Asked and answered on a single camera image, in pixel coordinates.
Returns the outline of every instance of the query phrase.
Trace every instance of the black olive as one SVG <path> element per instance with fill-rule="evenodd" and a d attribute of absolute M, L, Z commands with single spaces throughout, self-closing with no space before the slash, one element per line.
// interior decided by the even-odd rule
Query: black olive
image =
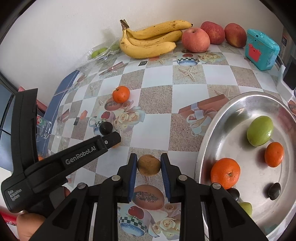
<path fill-rule="evenodd" d="M 274 183 L 269 189 L 268 189 L 268 196 L 270 200 L 275 200 L 278 198 L 279 194 L 281 192 L 281 185 L 279 183 Z"/>
<path fill-rule="evenodd" d="M 103 136 L 110 134 L 112 130 L 113 130 L 113 125 L 110 122 L 104 121 L 103 123 L 100 124 L 99 131 Z"/>
<path fill-rule="evenodd" d="M 235 199 L 235 201 L 239 200 L 239 190 L 235 188 L 229 188 L 226 191 L 229 192 L 229 194 Z"/>

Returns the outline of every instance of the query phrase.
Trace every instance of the white wall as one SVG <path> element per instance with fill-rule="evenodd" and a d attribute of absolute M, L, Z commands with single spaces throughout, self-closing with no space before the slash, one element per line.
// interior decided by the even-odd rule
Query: white wall
<path fill-rule="evenodd" d="M 138 30 L 185 19 L 259 29 L 278 43 L 283 26 L 259 0 L 37 0 L 0 46 L 0 70 L 17 87 L 39 88 L 48 104 L 60 81 L 95 45 L 121 35 L 120 19 Z"/>

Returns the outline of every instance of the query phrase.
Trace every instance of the small orange fruit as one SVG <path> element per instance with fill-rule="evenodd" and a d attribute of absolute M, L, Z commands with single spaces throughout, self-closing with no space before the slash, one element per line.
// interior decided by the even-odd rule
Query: small orange fruit
<path fill-rule="evenodd" d="M 130 91 L 125 86 L 117 87 L 112 93 L 113 100 L 116 103 L 126 102 L 129 99 L 129 96 L 130 96 Z"/>
<path fill-rule="evenodd" d="M 278 142 L 270 143 L 264 154 L 264 159 L 267 165 L 270 167 L 277 167 L 281 164 L 284 157 L 284 148 Z"/>
<path fill-rule="evenodd" d="M 231 158 L 222 158 L 211 169 L 211 182 L 219 183 L 226 190 L 233 187 L 240 175 L 238 163 Z"/>

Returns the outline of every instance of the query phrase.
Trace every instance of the bunch of bananas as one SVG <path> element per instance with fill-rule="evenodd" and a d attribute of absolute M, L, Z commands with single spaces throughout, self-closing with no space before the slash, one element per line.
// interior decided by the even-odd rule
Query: bunch of bananas
<path fill-rule="evenodd" d="M 119 42 L 121 50 L 132 58 L 153 58 L 172 51 L 174 43 L 182 36 L 184 29 L 193 24 L 184 20 L 160 23 L 140 31 L 132 31 L 125 20 L 120 20 L 122 38 Z"/>

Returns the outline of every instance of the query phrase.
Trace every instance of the stainless steel plate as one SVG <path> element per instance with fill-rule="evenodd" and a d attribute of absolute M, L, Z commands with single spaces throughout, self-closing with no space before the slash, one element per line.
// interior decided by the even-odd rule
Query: stainless steel plate
<path fill-rule="evenodd" d="M 247 129 L 258 116 L 269 116 L 274 124 L 271 140 L 253 147 L 247 140 Z M 276 168 L 267 166 L 264 151 L 270 142 L 284 147 L 283 162 Z M 269 94 L 247 92 L 224 105 L 209 125 L 202 141 L 195 169 L 195 180 L 211 184 L 213 164 L 229 157 L 241 168 L 234 186 L 240 192 L 239 202 L 250 202 L 252 219 L 269 237 L 291 211 L 296 200 L 296 121 L 290 110 Z M 266 196 L 270 183 L 281 184 L 280 196 L 271 201 Z M 205 235 L 208 228 L 204 216 Z"/>

